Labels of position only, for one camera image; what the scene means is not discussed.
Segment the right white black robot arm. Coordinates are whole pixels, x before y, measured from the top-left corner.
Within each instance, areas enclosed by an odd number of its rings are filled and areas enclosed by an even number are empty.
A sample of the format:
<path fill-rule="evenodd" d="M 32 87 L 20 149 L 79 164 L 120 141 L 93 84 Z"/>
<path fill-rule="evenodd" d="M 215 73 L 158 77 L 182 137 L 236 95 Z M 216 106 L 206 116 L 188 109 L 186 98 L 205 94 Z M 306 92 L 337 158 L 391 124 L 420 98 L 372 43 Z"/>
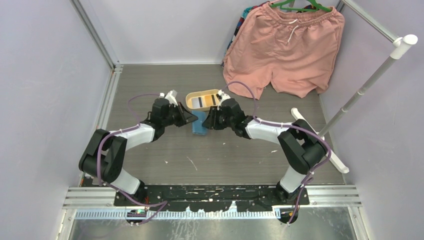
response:
<path fill-rule="evenodd" d="M 241 138 L 264 140 L 279 144 L 289 164 L 286 173 L 276 184 L 274 194 L 283 205 L 291 205 L 307 177 L 329 154 L 329 145 L 302 119 L 293 123 L 277 123 L 246 115 L 239 103 L 229 98 L 210 108 L 203 122 L 210 130 L 230 128 Z"/>

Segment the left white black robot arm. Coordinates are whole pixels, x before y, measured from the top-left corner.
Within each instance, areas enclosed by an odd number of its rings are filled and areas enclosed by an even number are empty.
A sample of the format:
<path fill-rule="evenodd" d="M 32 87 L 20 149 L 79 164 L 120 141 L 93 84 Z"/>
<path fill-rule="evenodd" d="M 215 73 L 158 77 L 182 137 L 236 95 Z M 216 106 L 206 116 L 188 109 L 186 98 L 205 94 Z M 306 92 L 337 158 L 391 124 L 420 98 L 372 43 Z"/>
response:
<path fill-rule="evenodd" d="M 107 131 L 97 129 L 85 151 L 78 168 L 126 194 L 133 206 L 141 206 L 146 200 L 145 183 L 123 169 L 125 153 L 142 144 L 158 140 L 166 127 L 182 127 L 198 120 L 181 102 L 172 103 L 166 98 L 157 98 L 147 118 L 133 127 Z"/>

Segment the blue card holder wallet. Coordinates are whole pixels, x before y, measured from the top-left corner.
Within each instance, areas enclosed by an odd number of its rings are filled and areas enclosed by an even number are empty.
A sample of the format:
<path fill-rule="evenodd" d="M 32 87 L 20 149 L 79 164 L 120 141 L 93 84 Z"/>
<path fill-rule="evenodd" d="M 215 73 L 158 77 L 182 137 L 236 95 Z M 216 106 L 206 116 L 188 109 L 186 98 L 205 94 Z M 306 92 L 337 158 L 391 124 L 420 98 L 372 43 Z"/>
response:
<path fill-rule="evenodd" d="M 204 111 L 193 110 L 192 114 L 198 118 L 192 123 L 192 133 L 194 135 L 205 136 L 208 133 L 208 129 L 203 127 L 203 122 L 207 118 L 206 113 Z"/>

